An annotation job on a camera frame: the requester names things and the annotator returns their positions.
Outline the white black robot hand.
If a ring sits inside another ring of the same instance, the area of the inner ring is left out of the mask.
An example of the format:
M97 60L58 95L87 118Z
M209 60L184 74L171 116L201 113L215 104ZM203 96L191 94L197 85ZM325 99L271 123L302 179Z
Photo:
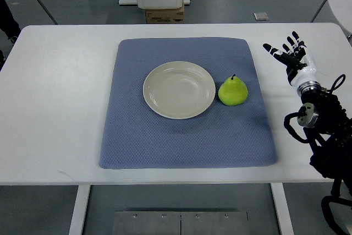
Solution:
M284 43L282 45L284 51L274 48L268 43L264 43L263 48L287 67L287 78L291 86L297 89L308 81L318 82L315 61L304 41L295 31L287 37L287 41L290 47Z

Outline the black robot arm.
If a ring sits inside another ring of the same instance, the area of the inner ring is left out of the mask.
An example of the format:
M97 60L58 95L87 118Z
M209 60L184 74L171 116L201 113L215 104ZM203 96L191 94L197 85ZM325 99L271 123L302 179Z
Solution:
M284 119L284 127L297 141L309 144L313 155L310 165L323 177L333 179L331 194L321 201L324 218L336 234L345 232L335 222L331 203L351 206L340 196L344 183L351 189L351 119L333 91L345 81L339 76L330 89L317 81L307 81L298 87L302 106Z

